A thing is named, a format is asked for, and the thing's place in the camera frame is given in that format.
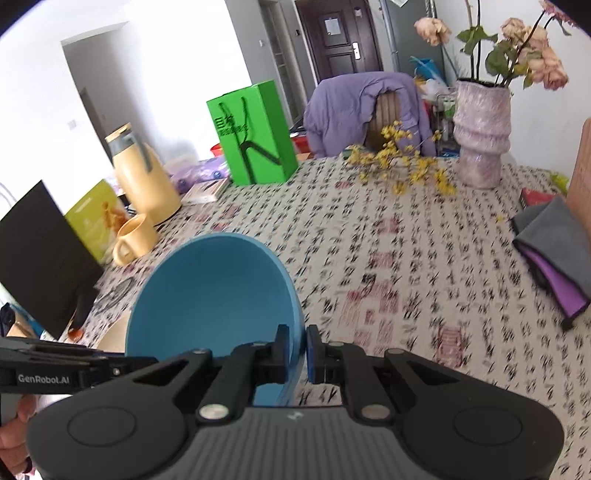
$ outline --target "finger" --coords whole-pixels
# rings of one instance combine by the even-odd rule
[[[9,450],[0,450],[0,458],[8,468],[16,467],[23,462],[26,463],[28,455],[26,445],[20,445]]]
[[[19,419],[13,419],[0,427],[0,449],[11,449],[25,443],[27,425]]]
[[[17,415],[21,422],[26,423],[37,409],[36,395],[23,395],[17,404]]]
[[[13,475],[18,475],[19,473],[25,472],[25,468],[27,468],[27,465],[28,465],[28,463],[23,462],[17,466],[8,467],[8,468]]]

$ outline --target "purple jacket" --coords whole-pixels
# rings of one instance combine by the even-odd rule
[[[409,143],[416,147],[426,140],[422,153],[434,157],[433,133],[418,88],[410,75],[397,72],[352,73],[320,82],[304,114],[314,156],[336,157],[349,145],[363,144],[377,96],[392,91],[400,99],[403,128],[414,135]]]

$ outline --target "patterned tablecloth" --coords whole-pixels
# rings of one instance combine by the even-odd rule
[[[584,316],[561,332],[561,314],[533,283],[508,222],[522,187],[551,190],[548,173],[504,166],[502,177],[495,190],[458,185],[441,197],[413,187],[396,198],[326,159],[304,163],[287,184],[231,187],[218,203],[182,208],[148,256],[107,269],[102,292],[135,284],[118,302],[99,300],[82,342],[95,345],[129,312],[176,247],[207,232],[244,233],[277,253],[324,340],[371,355],[399,346],[538,400],[566,434],[553,478],[591,479],[591,322]],[[294,402],[338,404],[340,395],[302,379]]]

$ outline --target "green box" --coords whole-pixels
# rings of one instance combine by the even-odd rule
[[[297,170],[275,82],[226,93],[207,107],[235,184],[285,182]]]

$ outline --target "door handle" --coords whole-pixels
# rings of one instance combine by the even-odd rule
[[[355,54],[355,60],[361,60],[361,53],[359,52],[359,43],[353,42],[353,53]]]

